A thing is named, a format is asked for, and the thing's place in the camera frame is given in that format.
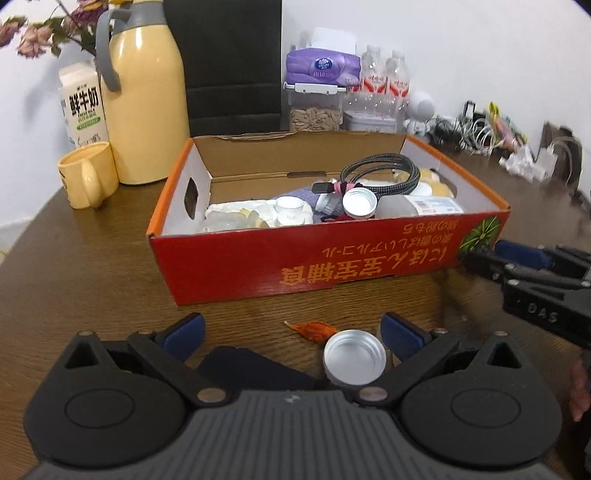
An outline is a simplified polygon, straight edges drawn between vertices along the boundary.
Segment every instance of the blue logo on tissue pack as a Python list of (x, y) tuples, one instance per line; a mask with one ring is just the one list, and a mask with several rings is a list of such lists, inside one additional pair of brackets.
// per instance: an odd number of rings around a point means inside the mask
[(316, 70), (329, 70), (332, 68), (332, 60), (331, 59), (318, 59), (316, 63), (314, 63), (314, 67)]

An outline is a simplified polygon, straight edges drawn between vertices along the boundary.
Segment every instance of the hand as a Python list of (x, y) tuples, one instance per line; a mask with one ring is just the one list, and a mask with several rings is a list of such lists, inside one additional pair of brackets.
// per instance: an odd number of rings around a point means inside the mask
[(583, 361), (577, 360), (570, 369), (570, 414), (574, 421), (581, 421), (583, 413), (591, 408), (591, 394), (587, 391), (589, 376), (583, 367)]

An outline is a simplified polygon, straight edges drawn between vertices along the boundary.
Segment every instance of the purple tissue pack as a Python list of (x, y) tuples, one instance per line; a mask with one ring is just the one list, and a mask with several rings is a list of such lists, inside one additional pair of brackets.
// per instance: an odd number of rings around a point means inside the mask
[(302, 48), (287, 54), (285, 81), (322, 83), (339, 87), (359, 85), (361, 59), (356, 55), (323, 48)]

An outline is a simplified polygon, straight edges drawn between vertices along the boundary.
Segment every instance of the ribbed gray surface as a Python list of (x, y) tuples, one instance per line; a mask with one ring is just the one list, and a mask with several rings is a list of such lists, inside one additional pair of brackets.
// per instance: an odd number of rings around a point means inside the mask
[(28, 480), (558, 480), (544, 465), (478, 473), (432, 460), (381, 410), (349, 404), (340, 391), (244, 392), (198, 411), (168, 448), (103, 472), (42, 464)]

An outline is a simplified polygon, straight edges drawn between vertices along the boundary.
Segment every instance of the red cardboard box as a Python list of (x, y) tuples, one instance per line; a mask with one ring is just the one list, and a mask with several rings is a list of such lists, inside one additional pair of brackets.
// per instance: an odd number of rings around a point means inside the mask
[[(210, 203), (267, 199), (338, 178), (379, 153), (402, 153), (457, 187), (462, 215), (196, 233)], [(391, 173), (373, 175), (391, 178)], [(263, 297), (457, 265), (496, 241), (509, 216), (499, 195), (425, 143), (403, 135), (298, 132), (187, 140), (147, 236), (178, 304)]]

